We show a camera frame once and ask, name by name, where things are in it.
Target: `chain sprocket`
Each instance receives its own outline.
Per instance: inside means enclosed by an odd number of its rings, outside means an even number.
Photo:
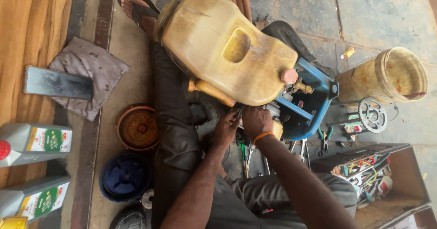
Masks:
[[[382,103],[374,97],[365,97],[361,100],[358,104],[358,116],[371,133],[381,133],[387,127],[387,113]]]

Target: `hand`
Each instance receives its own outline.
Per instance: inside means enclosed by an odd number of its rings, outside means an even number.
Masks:
[[[252,141],[258,135],[273,131],[273,120],[268,109],[246,106],[243,109],[243,127]]]
[[[241,123],[241,118],[235,119],[237,111],[231,111],[220,117],[216,125],[216,134],[214,136],[214,145],[228,147],[235,139],[235,132]]]

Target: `product label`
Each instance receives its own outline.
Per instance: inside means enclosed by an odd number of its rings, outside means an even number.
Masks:
[[[64,201],[68,184],[69,182],[26,197],[21,204],[17,216],[27,217],[31,220],[60,208]]]
[[[55,130],[46,128],[32,128],[27,150],[69,152],[71,147],[71,130]]]

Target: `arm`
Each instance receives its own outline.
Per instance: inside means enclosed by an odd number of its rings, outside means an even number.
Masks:
[[[205,228],[211,213],[216,176],[221,160],[235,138],[241,119],[229,122],[235,112],[221,116],[216,125],[214,143],[187,185],[170,208],[161,228]]]
[[[271,132],[270,112],[246,107],[243,127],[252,140],[261,133]],[[358,228],[331,191],[274,136],[266,135],[258,139],[256,145],[276,171],[293,208],[308,228]]]

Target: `brown pot lid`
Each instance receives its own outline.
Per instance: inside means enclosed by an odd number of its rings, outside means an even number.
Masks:
[[[117,124],[120,141],[133,150],[148,150],[158,145],[155,110],[138,106],[126,111]]]

